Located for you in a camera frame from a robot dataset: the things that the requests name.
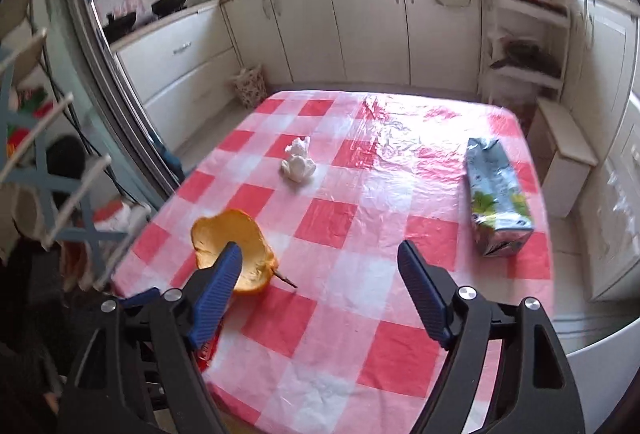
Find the blue white shoe rack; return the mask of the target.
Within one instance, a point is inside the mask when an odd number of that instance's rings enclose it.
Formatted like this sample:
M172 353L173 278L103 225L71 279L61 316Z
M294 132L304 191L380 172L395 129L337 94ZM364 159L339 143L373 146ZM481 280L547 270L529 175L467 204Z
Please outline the blue white shoe rack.
M73 93L55 82L47 38L34 0L1 0L1 183L12 190L16 228L60 252L64 286L107 290L151 209L120 183L93 205L96 184L116 178L112 158L90 142Z

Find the white kitchen trolley shelf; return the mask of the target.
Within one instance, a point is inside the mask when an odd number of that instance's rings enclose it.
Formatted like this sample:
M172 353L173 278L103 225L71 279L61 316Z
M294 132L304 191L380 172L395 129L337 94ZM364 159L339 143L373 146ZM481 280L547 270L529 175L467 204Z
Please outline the white kitchen trolley shelf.
M483 47L478 88L484 102L513 110L533 105L539 96L556 102L564 87L572 14L567 0L481 0ZM506 40L531 40L559 61L562 76L514 67L491 69L503 57Z

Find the white kitchen cabinets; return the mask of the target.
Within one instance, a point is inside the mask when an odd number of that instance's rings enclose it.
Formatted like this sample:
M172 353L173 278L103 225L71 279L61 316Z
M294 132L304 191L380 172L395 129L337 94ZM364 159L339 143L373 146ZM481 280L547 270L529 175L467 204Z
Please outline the white kitchen cabinets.
M228 0L152 24L115 53L175 149L228 107L232 74L258 64L273 95L310 90L477 104L481 7L481 0Z

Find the juice carton box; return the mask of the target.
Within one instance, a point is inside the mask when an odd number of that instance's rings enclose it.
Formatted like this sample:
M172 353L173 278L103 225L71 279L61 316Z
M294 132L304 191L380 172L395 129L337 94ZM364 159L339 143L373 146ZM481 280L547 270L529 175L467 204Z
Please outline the juice carton box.
M478 253L484 258L518 254L533 235L534 222L502 143L471 137L464 164Z

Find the small white step stool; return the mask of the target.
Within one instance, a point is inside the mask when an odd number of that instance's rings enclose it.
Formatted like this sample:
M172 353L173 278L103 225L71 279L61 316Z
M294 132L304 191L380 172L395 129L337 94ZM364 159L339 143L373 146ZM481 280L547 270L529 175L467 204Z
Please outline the small white step stool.
M538 98L527 143L547 213L564 218L570 214L598 159L565 107Z

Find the black pan on trolley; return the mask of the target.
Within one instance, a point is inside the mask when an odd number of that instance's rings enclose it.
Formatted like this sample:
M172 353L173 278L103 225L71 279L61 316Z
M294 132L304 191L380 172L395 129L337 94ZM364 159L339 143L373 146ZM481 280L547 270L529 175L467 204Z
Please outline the black pan on trolley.
M562 69L550 53L531 40L506 40L503 43L503 57L494 61L491 69L514 67L533 72L543 73L546 76L559 79Z

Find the white tissue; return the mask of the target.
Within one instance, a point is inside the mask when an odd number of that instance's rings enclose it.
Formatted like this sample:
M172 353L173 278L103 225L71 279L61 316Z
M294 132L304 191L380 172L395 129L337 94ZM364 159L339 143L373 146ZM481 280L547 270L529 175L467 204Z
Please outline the white tissue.
M285 158L281 161L282 174L291 182L304 184L311 180L317 165L309 153L311 138L296 137L285 147Z

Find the floral waste basket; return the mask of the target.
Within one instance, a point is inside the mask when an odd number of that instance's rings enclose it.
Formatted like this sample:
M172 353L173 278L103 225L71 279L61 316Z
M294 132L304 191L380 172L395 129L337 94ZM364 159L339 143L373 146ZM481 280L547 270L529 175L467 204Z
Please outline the floral waste basket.
M230 79L235 96L245 108L255 109L269 96L262 66L244 68Z

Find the red white checkered tablecloth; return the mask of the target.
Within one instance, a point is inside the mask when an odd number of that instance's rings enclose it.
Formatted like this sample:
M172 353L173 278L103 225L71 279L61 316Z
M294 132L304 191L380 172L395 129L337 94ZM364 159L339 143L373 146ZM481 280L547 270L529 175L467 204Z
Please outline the red white checkered tablecloth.
M298 184L285 147L311 138L317 169ZM512 258L475 251L464 154L496 138L535 230ZM215 148L144 228L113 275L133 295L195 269L191 228L226 209L256 220L279 262L265 291L236 298L204 380L240 428L259 433L405 433L445 354L426 334L397 269L411 240L491 301L553 305L544 199L514 114L406 95L281 92Z

